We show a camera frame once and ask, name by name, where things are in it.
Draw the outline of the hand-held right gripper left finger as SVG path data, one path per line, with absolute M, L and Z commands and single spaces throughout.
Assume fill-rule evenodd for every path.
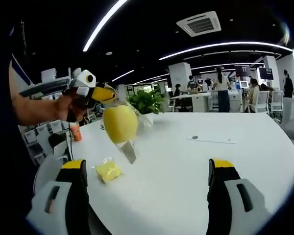
M 40 235 L 89 235 L 87 186 L 86 161 L 65 163 L 36 191 L 27 222 Z

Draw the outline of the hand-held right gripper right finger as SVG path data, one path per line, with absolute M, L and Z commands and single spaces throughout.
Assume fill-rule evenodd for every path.
M 226 160 L 209 160 L 208 235 L 254 235 L 270 219 L 265 197 Z

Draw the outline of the person's left hand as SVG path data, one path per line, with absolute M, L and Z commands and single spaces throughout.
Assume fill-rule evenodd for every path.
M 77 101 L 78 95 L 75 92 L 62 94 L 54 103 L 54 119 L 68 120 L 69 113 L 72 113 L 74 120 L 82 121 L 86 109 Z

